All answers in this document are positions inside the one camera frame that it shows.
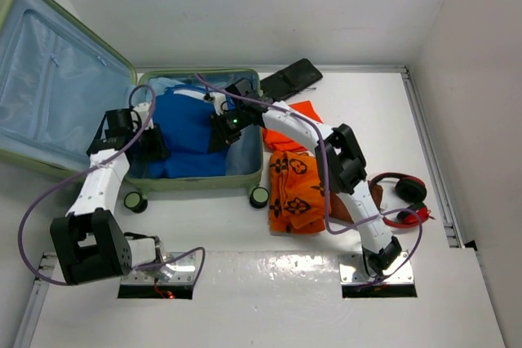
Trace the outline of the blue garment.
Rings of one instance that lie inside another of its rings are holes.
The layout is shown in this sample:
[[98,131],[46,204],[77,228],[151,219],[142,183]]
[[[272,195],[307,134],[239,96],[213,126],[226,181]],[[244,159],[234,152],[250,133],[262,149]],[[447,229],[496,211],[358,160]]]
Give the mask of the blue garment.
[[221,177],[226,174],[228,150],[209,152],[210,115],[214,105],[203,99],[199,86],[168,86],[157,97],[153,122],[161,133],[170,156],[148,164],[150,178]]

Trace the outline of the plain orange cloth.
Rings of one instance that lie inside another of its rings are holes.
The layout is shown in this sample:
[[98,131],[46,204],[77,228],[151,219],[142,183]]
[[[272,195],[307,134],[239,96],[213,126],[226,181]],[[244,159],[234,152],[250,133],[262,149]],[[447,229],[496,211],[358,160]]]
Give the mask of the plain orange cloth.
[[[310,117],[314,121],[322,123],[321,118],[316,113],[310,100],[305,100],[291,104],[290,107],[296,110],[297,112],[300,112],[303,115]],[[295,142],[293,139],[290,139],[279,132],[276,132],[275,130],[263,129],[263,141],[266,144],[266,147],[271,151],[293,153],[307,151],[307,149],[303,145]]]

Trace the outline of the light blue cloth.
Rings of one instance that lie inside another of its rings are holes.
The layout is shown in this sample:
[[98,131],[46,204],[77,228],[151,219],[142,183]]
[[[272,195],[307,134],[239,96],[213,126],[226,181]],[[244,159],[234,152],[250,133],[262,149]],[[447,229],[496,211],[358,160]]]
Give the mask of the light blue cloth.
[[150,78],[148,84],[153,88],[156,96],[174,94],[176,91],[185,90],[187,88],[187,84],[169,77]]

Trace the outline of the black pouch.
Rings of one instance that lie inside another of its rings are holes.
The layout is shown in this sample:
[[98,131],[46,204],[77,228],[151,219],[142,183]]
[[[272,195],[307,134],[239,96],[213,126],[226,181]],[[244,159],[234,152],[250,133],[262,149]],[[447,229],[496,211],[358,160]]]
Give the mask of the black pouch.
[[274,101],[284,101],[306,90],[323,78],[309,59],[300,59],[260,81],[263,94]]

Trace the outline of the orange black patterned blanket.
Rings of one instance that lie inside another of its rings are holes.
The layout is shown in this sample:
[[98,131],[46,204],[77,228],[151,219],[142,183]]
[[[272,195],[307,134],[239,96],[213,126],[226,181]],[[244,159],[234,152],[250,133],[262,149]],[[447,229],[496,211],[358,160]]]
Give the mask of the orange black patterned blanket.
[[315,235],[325,230],[325,188],[316,158],[305,152],[275,151],[269,160],[270,231]]

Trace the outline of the green hard-shell suitcase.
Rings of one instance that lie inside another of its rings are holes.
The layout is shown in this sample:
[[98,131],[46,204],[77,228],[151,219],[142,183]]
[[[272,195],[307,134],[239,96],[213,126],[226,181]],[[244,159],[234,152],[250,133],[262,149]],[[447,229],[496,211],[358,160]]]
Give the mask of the green hard-shell suitcase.
[[161,70],[138,77],[107,42],[54,0],[1,0],[1,156],[69,177],[90,167],[86,151],[105,113],[156,96],[148,80],[169,77],[206,92],[249,68]]

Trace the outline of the red black headphones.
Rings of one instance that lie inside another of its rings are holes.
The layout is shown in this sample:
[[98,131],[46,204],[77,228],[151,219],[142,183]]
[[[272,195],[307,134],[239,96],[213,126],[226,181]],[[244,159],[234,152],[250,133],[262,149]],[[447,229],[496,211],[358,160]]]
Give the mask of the red black headphones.
[[384,223],[395,229],[410,229],[432,219],[431,211],[427,208],[424,201],[427,198],[427,186],[417,177],[398,172],[385,172],[378,174],[369,181],[369,189],[374,192],[379,187],[379,183],[385,179],[395,179],[395,194],[409,204],[408,209],[414,211],[400,211],[394,220],[384,218]]

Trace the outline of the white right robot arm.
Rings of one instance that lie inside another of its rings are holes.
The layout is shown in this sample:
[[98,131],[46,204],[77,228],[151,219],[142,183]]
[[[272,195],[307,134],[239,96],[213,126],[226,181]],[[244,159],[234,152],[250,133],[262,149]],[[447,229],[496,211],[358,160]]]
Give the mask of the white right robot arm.
[[[231,98],[235,109],[251,123],[285,135],[314,155],[325,189],[325,229],[332,235],[358,230],[368,275],[375,284],[384,281],[388,277],[385,271],[400,256],[402,248],[374,202],[365,171],[366,160],[352,128],[346,124],[328,126],[295,111],[284,101],[259,96],[244,78],[227,88],[207,81],[203,85]],[[352,225],[344,229],[330,227],[332,192],[352,218]]]

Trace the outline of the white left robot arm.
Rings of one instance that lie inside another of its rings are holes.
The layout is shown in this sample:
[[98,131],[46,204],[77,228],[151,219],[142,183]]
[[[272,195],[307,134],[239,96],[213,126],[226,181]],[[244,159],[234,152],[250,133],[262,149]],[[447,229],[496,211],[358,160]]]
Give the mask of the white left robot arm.
[[128,275],[160,258],[158,237],[124,234],[114,217],[131,163],[168,155],[150,110],[149,103],[141,103],[105,113],[86,151],[91,171],[66,215],[51,223],[52,242],[68,285]]

